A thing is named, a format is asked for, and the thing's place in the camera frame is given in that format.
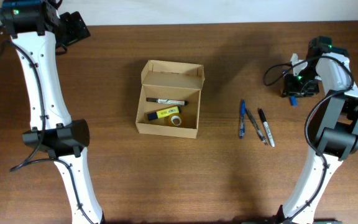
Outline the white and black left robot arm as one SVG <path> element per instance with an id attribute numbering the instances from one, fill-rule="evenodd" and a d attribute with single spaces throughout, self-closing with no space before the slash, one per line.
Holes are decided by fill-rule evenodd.
<path id="1" fill-rule="evenodd" d="M 33 148 L 17 171 L 52 162 L 65 186 L 73 223 L 104 223 L 88 169 L 90 131 L 84 119 L 73 120 L 63 99 L 56 57 L 90 32 L 78 11 L 58 13 L 58 1 L 3 1 L 0 20 L 17 51 L 30 104 L 30 129 L 23 133 Z"/>

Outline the brown cardboard box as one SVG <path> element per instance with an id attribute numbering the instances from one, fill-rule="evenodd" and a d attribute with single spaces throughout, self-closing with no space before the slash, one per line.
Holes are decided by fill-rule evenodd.
<path id="1" fill-rule="evenodd" d="M 141 134 L 195 139 L 204 66 L 149 60 L 141 72 L 135 125 Z"/>

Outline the yellow highlighter with dark cap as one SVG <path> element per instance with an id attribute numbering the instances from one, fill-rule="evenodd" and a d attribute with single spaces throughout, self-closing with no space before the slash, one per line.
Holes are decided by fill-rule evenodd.
<path id="1" fill-rule="evenodd" d="M 147 114 L 147 119 L 149 121 L 155 120 L 155 119 L 161 119 L 165 118 L 167 116 L 170 116 L 171 114 L 177 114 L 181 113 L 181 108 L 179 106 L 173 106 L 170 108 L 165 108 L 162 110 L 154 111 Z"/>

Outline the blue whiteboard marker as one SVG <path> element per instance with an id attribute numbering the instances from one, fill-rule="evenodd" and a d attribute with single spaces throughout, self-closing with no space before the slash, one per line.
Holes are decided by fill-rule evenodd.
<path id="1" fill-rule="evenodd" d="M 284 75 L 284 86 L 283 86 L 283 90 L 282 90 L 282 97 L 289 98 L 289 101 L 290 101 L 290 104 L 292 107 L 298 106 L 296 96 L 295 96 L 295 91 L 296 91 L 297 87 L 298 87 L 298 83 L 295 80 L 295 77 L 293 76 L 293 74 L 287 73 L 286 75 Z"/>

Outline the black ballpoint pen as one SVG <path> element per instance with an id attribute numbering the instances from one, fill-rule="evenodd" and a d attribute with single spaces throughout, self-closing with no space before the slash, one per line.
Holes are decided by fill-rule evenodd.
<path id="1" fill-rule="evenodd" d="M 250 119 L 250 122 L 252 123 L 253 127 L 256 130 L 256 133 L 259 137 L 259 139 L 266 145 L 268 146 L 267 140 L 265 138 L 265 136 L 262 134 L 262 131 L 260 130 L 260 128 L 258 127 L 255 118 L 253 117 L 252 113 L 246 108 L 245 109 L 245 113 L 248 116 L 248 118 Z"/>

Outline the black whiteboard marker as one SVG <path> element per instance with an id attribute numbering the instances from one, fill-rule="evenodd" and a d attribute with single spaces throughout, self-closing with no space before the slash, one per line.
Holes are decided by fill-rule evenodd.
<path id="1" fill-rule="evenodd" d="M 186 101 L 186 100 L 168 100 L 168 99 L 161 99 L 161 98 L 146 98 L 146 101 L 153 102 L 153 103 L 166 104 L 166 105 L 180 105 L 180 106 L 188 105 L 188 101 Z"/>

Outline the yellow tape roll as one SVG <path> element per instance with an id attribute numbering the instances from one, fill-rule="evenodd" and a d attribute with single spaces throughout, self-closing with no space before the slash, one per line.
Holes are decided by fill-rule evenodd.
<path id="1" fill-rule="evenodd" d="M 166 118 L 164 118 L 164 122 L 167 126 L 184 128 L 185 127 L 185 119 L 180 113 L 170 114 Z"/>

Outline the blue ballpoint pen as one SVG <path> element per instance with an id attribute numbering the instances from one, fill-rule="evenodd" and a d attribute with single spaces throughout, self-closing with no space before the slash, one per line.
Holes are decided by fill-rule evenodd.
<path id="1" fill-rule="evenodd" d="M 241 100 L 240 106 L 240 127 L 239 127 L 239 138 L 243 139 L 245 135 L 245 101 Z"/>

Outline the black permanent marker grey barrel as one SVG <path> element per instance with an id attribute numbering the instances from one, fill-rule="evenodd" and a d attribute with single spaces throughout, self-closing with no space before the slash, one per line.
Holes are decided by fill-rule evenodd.
<path id="1" fill-rule="evenodd" d="M 267 119 L 266 119 L 266 117 L 265 117 L 265 114 L 264 114 L 262 108 L 259 108 L 257 111 L 258 111 L 258 114 L 259 114 L 259 116 L 260 116 L 261 122 L 262 122 L 262 124 L 263 124 L 263 126 L 264 126 L 265 132 L 266 132 L 266 134 L 267 134 L 268 141 L 269 141 L 269 143 L 270 143 L 270 145 L 271 145 L 272 147 L 275 147 L 275 143 L 274 143 L 274 140 L 273 140 L 272 132 L 271 132 L 271 130 L 270 130 L 270 128 L 269 128 L 269 124 L 268 124 L 268 122 L 267 122 Z"/>

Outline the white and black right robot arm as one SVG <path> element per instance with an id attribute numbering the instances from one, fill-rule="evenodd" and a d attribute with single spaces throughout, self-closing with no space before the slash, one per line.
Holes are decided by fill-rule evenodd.
<path id="1" fill-rule="evenodd" d="M 270 223 L 313 223 L 333 174 L 358 150 L 358 87 L 349 64 L 348 51 L 324 36 L 309 42 L 304 60 L 293 54 L 287 63 L 283 97 L 309 97 L 321 88 L 325 96 L 305 121 L 308 155 L 300 178 Z"/>

